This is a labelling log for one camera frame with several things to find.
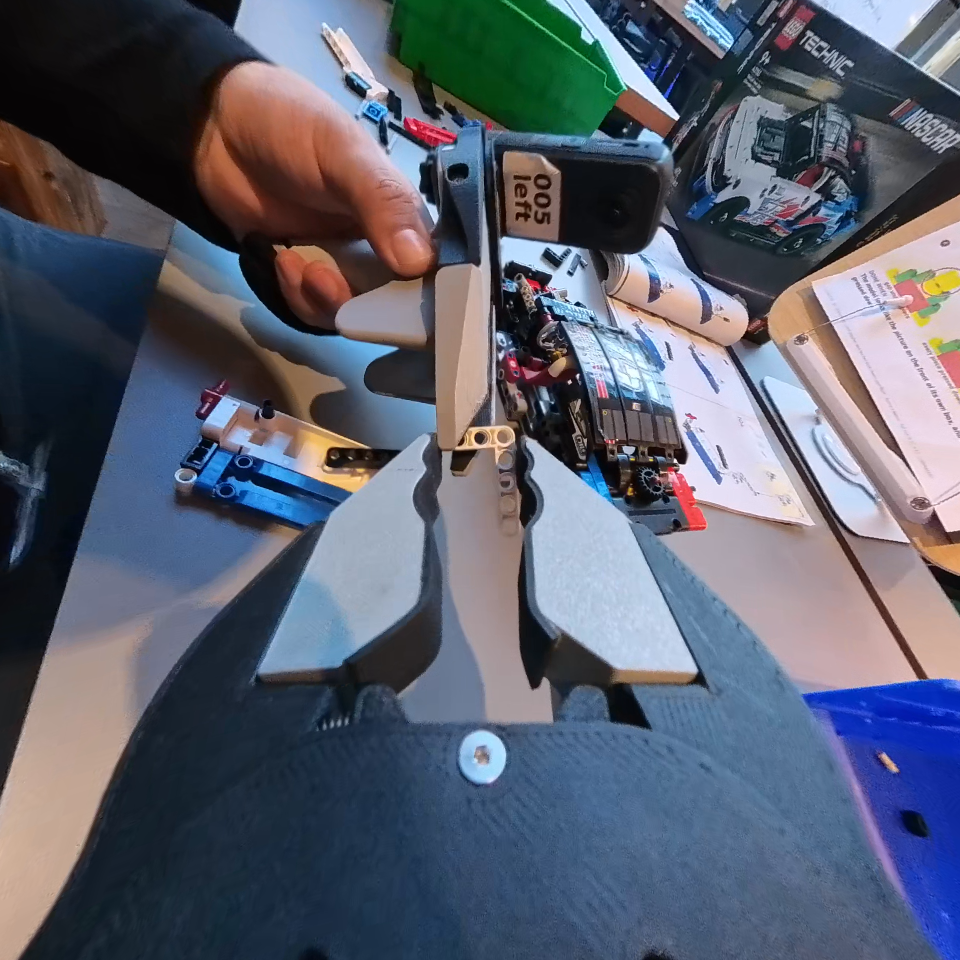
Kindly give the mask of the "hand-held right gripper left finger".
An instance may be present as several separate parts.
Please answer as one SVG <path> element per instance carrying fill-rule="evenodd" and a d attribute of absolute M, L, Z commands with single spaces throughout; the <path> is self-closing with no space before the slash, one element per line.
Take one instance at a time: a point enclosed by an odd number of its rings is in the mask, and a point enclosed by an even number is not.
<path fill-rule="evenodd" d="M 441 646 L 442 456 L 423 434 L 330 514 L 272 629 L 265 685 L 402 692 Z"/>

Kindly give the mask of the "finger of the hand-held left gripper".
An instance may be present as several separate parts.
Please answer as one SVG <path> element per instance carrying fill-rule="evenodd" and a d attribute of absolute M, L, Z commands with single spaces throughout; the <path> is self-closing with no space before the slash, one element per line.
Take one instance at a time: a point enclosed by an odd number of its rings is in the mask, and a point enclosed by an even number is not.
<path fill-rule="evenodd" d="M 469 428 L 496 418 L 491 270 L 462 263 L 435 276 L 435 392 L 438 447 L 451 452 Z"/>

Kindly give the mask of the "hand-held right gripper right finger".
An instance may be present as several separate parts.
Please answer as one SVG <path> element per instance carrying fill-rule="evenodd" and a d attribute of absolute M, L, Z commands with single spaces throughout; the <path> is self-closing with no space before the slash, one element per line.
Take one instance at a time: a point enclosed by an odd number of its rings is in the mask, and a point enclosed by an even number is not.
<path fill-rule="evenodd" d="M 518 636 L 531 688 L 694 682 L 638 527 L 534 439 L 517 454 Z"/>

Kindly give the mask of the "blue white brick assembly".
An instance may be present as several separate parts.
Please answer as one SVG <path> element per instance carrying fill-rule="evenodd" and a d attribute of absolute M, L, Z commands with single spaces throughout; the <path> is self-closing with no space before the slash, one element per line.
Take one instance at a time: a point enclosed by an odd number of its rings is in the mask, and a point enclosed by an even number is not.
<path fill-rule="evenodd" d="M 211 502 L 305 529 L 324 522 L 399 455 L 230 394 L 219 381 L 201 391 L 199 435 L 174 473 L 181 498 Z"/>

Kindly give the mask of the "white angled brick beam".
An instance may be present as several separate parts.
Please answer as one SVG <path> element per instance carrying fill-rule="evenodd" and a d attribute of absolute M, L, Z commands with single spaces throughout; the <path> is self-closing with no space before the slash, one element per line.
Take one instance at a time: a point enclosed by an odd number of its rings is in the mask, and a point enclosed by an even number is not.
<path fill-rule="evenodd" d="M 467 476 L 475 464 L 485 460 L 495 469 L 498 516 L 505 535 L 522 528 L 522 498 L 518 485 L 519 445 L 515 431 L 505 425 L 468 427 L 451 455 L 451 473 Z"/>

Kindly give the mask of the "person's left forearm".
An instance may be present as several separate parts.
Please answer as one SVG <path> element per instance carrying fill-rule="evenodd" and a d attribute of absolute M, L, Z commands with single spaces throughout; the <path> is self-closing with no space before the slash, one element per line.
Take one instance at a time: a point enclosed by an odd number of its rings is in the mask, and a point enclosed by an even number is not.
<path fill-rule="evenodd" d="M 189 2 L 1 3 L 2 120 L 231 252 L 194 156 L 222 78 L 265 62 Z"/>

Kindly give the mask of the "person's left hand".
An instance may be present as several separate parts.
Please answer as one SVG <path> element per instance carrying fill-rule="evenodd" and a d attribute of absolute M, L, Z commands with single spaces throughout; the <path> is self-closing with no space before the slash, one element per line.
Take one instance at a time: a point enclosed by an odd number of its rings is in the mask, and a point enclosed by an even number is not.
<path fill-rule="evenodd" d="M 217 83 L 193 155 L 198 192 L 236 240 L 363 239 L 402 279 L 435 263 L 421 194 L 328 94 L 246 61 Z"/>

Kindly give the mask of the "pile of loose bricks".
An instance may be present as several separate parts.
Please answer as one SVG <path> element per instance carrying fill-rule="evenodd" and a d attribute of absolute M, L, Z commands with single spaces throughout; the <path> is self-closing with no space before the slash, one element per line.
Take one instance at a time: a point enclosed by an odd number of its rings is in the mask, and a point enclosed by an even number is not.
<path fill-rule="evenodd" d="M 439 102 L 425 66 L 407 68 L 419 109 L 418 116 L 409 114 L 399 90 L 378 77 L 343 28 L 322 22 L 319 36 L 340 68 L 342 86 L 353 96 L 354 120 L 372 126 L 375 139 L 386 153 L 394 150 L 400 138 L 429 151 L 450 146 L 466 129 L 476 128 L 490 135 L 497 131 L 492 121 L 468 116 L 450 100 Z"/>

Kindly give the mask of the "green plastic bin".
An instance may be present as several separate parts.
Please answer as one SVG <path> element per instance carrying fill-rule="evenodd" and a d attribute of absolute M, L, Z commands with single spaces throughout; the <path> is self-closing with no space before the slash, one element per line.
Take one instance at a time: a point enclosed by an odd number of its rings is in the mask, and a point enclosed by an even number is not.
<path fill-rule="evenodd" d="M 390 30 L 404 66 L 512 131 L 588 137 L 627 89 L 547 1 L 395 1 Z"/>

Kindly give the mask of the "brick race car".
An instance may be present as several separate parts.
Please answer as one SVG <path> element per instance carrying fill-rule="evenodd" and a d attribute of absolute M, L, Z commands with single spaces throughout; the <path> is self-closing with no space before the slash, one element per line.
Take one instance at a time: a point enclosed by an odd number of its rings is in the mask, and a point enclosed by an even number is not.
<path fill-rule="evenodd" d="M 659 536 L 706 530 L 650 339 L 568 299 L 539 268 L 508 261 L 500 283 L 496 373 L 508 420 L 631 522 Z"/>

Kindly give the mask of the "wood-edged table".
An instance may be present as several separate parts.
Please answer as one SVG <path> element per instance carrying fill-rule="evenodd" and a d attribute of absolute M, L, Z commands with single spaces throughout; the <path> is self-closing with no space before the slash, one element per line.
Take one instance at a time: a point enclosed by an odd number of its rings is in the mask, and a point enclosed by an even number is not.
<path fill-rule="evenodd" d="M 611 30 L 587 1 L 553 1 L 552 4 L 566 16 L 580 24 L 583 36 L 599 42 L 625 85 L 616 101 L 616 107 L 636 121 L 642 128 L 666 138 L 679 114 L 646 76 L 615 38 Z"/>

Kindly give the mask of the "building instruction booklet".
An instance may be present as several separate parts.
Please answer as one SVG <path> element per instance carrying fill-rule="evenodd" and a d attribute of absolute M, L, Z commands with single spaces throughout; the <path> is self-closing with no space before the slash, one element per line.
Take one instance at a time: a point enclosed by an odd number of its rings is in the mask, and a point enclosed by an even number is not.
<path fill-rule="evenodd" d="M 654 350 L 687 451 L 681 472 L 697 502 L 813 526 L 728 351 L 747 330 L 745 305 L 691 270 L 663 226 L 640 253 L 601 258 L 616 323 Z"/>

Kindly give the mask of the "white flat stand base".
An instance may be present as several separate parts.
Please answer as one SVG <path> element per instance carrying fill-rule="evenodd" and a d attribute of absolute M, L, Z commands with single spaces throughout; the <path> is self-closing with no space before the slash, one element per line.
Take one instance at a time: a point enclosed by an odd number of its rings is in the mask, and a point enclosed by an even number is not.
<path fill-rule="evenodd" d="M 907 544 L 908 538 L 875 485 L 806 390 L 772 376 L 761 389 L 783 424 L 822 498 L 849 534 Z"/>

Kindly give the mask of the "white stand ledge bar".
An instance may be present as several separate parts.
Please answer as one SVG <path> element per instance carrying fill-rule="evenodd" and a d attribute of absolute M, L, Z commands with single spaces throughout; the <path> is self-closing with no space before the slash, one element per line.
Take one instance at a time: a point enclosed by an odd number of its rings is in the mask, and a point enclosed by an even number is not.
<path fill-rule="evenodd" d="M 871 425 L 847 393 L 818 343 L 808 333 L 782 346 L 788 362 L 818 411 L 836 433 L 880 499 L 900 521 L 925 525 L 933 505 L 906 462 Z"/>

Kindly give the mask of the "person's black jacket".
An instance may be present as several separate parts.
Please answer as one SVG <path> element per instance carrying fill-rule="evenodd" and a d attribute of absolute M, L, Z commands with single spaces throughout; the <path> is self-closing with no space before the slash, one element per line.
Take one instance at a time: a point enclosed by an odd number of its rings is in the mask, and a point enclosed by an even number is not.
<path fill-rule="evenodd" d="M 42 440 L 18 476 L 2 467 L 2 785 L 119 423 Z"/>

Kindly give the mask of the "blue plastic bin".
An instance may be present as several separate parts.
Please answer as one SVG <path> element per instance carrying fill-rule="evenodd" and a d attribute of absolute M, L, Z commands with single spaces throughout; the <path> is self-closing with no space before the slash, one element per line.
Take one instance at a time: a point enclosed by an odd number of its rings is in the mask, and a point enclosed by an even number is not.
<path fill-rule="evenodd" d="M 870 844 L 942 958 L 959 957 L 959 682 L 810 692 Z"/>

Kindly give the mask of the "wooden document stand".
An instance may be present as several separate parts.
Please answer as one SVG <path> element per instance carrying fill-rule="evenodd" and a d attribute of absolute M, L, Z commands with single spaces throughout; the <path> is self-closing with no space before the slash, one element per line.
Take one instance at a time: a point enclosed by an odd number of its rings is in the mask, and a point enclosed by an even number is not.
<path fill-rule="evenodd" d="M 822 268 L 791 286 L 774 303 L 769 317 L 773 341 L 781 354 L 783 345 L 793 337 L 807 333 L 817 342 L 827 362 L 832 366 L 846 392 L 865 414 L 871 426 L 885 444 L 909 467 L 906 459 L 884 422 L 870 392 L 861 379 L 850 356 L 835 330 L 836 321 L 828 319 L 823 307 L 813 292 L 812 285 L 821 279 L 830 278 L 855 268 L 882 254 L 906 246 L 916 239 L 937 232 L 952 224 L 958 224 L 959 199 L 951 198 L 918 218 L 872 240 L 858 250 L 839 259 L 835 264 Z M 931 564 L 951 573 L 958 573 L 958 533 L 948 533 L 934 512 L 929 522 L 914 525 L 899 521 L 889 509 L 908 542 L 915 546 Z"/>

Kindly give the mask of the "printed paper sheet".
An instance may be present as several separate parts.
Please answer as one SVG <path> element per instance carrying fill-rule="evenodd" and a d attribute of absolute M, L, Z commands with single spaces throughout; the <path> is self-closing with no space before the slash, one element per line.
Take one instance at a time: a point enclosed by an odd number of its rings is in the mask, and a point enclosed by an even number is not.
<path fill-rule="evenodd" d="M 959 531 L 959 224 L 813 292 L 949 534 Z"/>

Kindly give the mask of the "brick set box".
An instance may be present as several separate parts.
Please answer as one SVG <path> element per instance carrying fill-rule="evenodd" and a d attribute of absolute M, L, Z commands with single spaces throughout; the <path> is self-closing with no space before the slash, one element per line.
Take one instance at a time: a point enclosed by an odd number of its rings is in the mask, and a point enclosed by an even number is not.
<path fill-rule="evenodd" d="M 761 2 L 686 101 L 667 207 L 751 321 L 804 277 L 958 193 L 958 87 L 823 2 Z"/>

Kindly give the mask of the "person's trousers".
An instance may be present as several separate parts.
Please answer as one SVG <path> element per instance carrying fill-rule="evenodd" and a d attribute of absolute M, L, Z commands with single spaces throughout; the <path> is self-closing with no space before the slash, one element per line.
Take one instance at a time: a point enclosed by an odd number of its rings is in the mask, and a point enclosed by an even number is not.
<path fill-rule="evenodd" d="M 156 249 L 2 210 L 3 450 L 110 435 L 162 261 Z"/>

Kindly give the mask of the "wooden furniture frame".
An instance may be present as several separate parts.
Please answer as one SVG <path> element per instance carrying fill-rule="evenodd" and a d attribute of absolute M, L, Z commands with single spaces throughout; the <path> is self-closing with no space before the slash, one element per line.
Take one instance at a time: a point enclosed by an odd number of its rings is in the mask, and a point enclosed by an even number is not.
<path fill-rule="evenodd" d="M 107 224 L 93 175 L 7 122 L 1 122 L 1 207 L 74 234 L 99 236 Z"/>

